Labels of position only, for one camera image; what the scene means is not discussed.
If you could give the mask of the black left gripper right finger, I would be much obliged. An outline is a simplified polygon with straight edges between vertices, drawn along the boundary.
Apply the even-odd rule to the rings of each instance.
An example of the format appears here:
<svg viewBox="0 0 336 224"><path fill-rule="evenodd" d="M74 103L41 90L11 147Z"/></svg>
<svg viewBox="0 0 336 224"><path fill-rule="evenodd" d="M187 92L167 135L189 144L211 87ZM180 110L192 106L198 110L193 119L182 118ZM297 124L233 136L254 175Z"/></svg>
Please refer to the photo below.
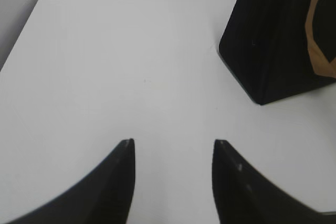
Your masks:
<svg viewBox="0 0 336 224"><path fill-rule="evenodd" d="M226 140L216 140L212 189L220 223L335 223L278 188Z"/></svg>

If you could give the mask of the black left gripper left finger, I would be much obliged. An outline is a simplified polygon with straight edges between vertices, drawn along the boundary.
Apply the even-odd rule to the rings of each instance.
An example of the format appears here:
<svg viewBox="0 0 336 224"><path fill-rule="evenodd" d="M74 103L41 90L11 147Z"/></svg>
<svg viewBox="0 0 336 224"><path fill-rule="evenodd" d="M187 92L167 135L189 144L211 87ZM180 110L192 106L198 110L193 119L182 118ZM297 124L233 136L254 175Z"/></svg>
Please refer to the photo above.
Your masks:
<svg viewBox="0 0 336 224"><path fill-rule="evenodd" d="M135 186L134 139L122 140L81 181L13 223L126 223Z"/></svg>

